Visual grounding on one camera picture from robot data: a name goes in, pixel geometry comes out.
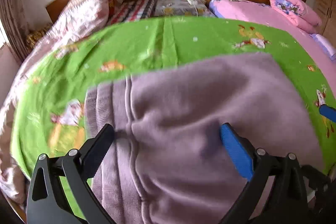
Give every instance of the folded pink blanket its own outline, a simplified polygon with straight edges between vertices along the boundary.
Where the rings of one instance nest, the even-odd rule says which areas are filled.
[[[294,26],[309,34],[322,24],[321,18],[302,0],[269,0],[271,7],[284,15]]]

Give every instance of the curtain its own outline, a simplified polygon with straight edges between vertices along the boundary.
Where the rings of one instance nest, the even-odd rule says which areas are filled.
[[[16,59],[23,62],[30,50],[26,46],[29,26],[21,0],[0,0],[0,19],[8,38],[7,43]]]

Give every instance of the power plug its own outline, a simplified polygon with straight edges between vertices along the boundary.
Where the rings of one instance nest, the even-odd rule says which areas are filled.
[[[190,5],[197,5],[197,0],[187,0]]]

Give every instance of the patterned sheet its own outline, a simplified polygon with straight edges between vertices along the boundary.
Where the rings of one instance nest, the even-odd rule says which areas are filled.
[[[155,0],[138,0],[125,2],[120,9],[107,22],[106,26],[121,23],[138,21],[140,19],[149,18],[154,9]]]
[[[195,6],[197,12],[194,5],[190,5],[187,0],[158,0],[154,16],[197,16],[198,14],[201,17],[215,17],[201,0],[195,0]]]

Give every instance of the cartoon print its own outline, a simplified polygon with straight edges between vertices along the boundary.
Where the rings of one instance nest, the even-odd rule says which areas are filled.
[[[238,25],[241,27],[239,29],[239,33],[243,37],[248,37],[248,38],[259,38],[259,39],[264,39],[263,35],[260,32],[255,31],[254,27],[250,27],[249,29],[246,29],[243,25]]]
[[[83,145],[85,130],[79,126],[83,109],[84,106],[74,99],[68,102],[63,114],[51,113],[50,118],[55,126],[48,140],[50,156],[54,156],[56,152],[67,153],[70,149],[79,149]]]
[[[317,67],[317,65],[313,64],[313,65],[307,65],[308,70],[315,72],[318,71],[319,68]]]
[[[34,76],[33,77],[33,84],[38,84],[39,82],[41,82],[41,77]]]
[[[245,40],[241,43],[234,45],[234,48],[241,48],[246,45],[254,45],[257,48],[265,48],[266,44],[270,44],[270,41],[265,40],[260,32],[257,32],[254,27],[249,29],[245,28],[243,25],[238,25],[240,27],[239,34],[243,37],[248,37],[249,40]]]
[[[59,49],[59,51],[55,54],[55,58],[60,60],[62,59],[66,54],[71,52],[78,52],[78,47],[75,44],[63,46]]]
[[[123,64],[120,64],[117,60],[112,60],[112,61],[103,63],[99,71],[109,72],[111,70],[123,70],[124,68],[125,66]]]
[[[265,48],[265,44],[269,44],[269,43],[270,42],[267,40],[251,38],[250,40],[245,40],[241,43],[236,44],[235,48],[241,48],[242,46],[245,46],[245,45],[254,45],[257,48]]]
[[[78,126],[79,119],[82,115],[82,105],[77,100],[71,100],[66,106],[65,112],[62,115],[51,113],[51,121],[54,123],[67,124],[69,126]]]
[[[310,70],[310,71],[313,71],[313,72],[315,71],[315,68],[314,68],[312,65],[308,65],[307,68],[308,68],[308,70]]]
[[[320,107],[320,105],[323,104],[323,103],[321,103],[321,102],[324,102],[324,101],[325,101],[324,99],[325,99],[326,96],[327,96],[327,95],[326,95],[327,88],[325,87],[325,85],[322,85],[322,88],[323,88],[323,92],[321,92],[321,91],[319,91],[319,90],[316,90],[317,100],[314,100],[314,104],[315,104],[317,107]],[[329,137],[330,137],[330,131],[331,131],[332,133],[334,133],[334,132],[335,132],[335,129],[334,129],[333,125],[332,125],[331,120],[329,120],[327,117],[325,117],[325,116],[323,116],[323,115],[321,115],[321,118],[322,118],[322,121],[323,121],[325,127],[327,128],[326,136],[327,136],[327,138],[329,138]]]

